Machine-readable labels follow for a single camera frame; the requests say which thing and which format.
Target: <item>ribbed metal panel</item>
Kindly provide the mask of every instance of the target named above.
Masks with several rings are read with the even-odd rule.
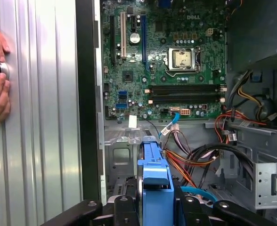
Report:
[[[12,111],[0,127],[0,226],[81,201],[75,2],[0,0]]]

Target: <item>ram slot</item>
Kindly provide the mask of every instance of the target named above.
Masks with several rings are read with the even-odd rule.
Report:
[[[203,103],[215,103],[220,101],[220,95],[195,95],[195,96],[166,96],[158,95],[150,98],[153,104],[203,104]]]
[[[142,21],[142,60],[143,64],[146,63],[147,60],[147,50],[146,50],[146,43],[147,43],[147,20],[146,20],[146,15],[142,15],[141,17]]]
[[[115,65],[115,24],[114,16],[110,16],[110,59],[111,64]]]
[[[127,45],[127,38],[126,38],[126,13],[120,13],[120,22],[121,22],[121,57],[126,58],[126,45]]]
[[[153,95],[168,95],[177,93],[216,93],[220,91],[220,85],[166,85],[152,86]]]

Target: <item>white sticker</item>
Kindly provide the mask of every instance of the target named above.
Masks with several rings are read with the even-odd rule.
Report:
[[[248,127],[250,124],[251,124],[251,122],[250,122],[250,121],[243,120],[243,121],[242,121],[242,123],[240,123],[240,125],[239,125],[239,126]]]
[[[136,128],[137,127],[137,116],[136,115],[129,115],[129,128]]]

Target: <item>motherboard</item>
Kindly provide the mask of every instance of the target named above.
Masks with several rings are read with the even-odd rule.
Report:
[[[224,1],[102,2],[110,120],[216,118],[225,101]]]

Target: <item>cpu socket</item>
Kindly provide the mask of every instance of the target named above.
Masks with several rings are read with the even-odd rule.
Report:
[[[169,72],[200,72],[200,48],[169,48],[165,62]]]

